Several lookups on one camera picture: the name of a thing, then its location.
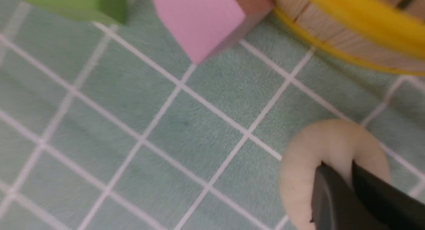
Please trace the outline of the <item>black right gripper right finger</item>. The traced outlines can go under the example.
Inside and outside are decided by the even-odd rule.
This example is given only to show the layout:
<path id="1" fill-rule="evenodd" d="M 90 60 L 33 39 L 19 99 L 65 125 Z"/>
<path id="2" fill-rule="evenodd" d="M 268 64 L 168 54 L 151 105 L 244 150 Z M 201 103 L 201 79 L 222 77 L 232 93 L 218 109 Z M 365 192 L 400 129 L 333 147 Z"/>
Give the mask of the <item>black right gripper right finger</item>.
<path id="1" fill-rule="evenodd" d="M 425 206 L 408 194 L 352 163 L 357 198 L 372 216 L 389 230 L 423 230 Z"/>

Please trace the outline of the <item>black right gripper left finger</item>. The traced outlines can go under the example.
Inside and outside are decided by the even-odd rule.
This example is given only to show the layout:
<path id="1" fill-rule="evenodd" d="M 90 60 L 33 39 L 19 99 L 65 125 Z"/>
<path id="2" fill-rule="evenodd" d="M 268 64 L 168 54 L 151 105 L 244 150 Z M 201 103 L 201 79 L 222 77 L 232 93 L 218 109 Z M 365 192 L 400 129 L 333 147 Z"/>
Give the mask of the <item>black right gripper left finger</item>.
<path id="1" fill-rule="evenodd" d="M 315 170 L 310 222 L 316 230 L 388 230 L 361 203 L 355 192 L 330 166 Z"/>

